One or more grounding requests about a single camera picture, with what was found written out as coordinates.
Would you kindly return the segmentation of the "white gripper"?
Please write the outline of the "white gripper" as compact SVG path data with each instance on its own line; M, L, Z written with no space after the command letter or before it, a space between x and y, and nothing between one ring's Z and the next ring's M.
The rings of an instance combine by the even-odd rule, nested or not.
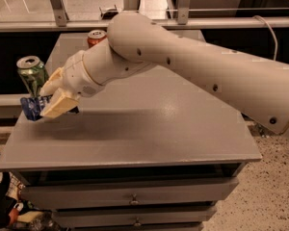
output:
M40 89L40 96L50 95L40 115L56 118L79 104L80 96L92 97L104 89L89 75L83 61L85 51L69 57L63 67L57 68Z

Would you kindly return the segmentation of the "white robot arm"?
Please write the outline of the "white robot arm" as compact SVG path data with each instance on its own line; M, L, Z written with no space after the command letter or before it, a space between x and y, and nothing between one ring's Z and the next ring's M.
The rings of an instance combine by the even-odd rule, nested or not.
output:
M107 36L80 50L42 86L41 114L56 118L116 79L163 66L289 140L289 64L171 33L133 12L114 16Z

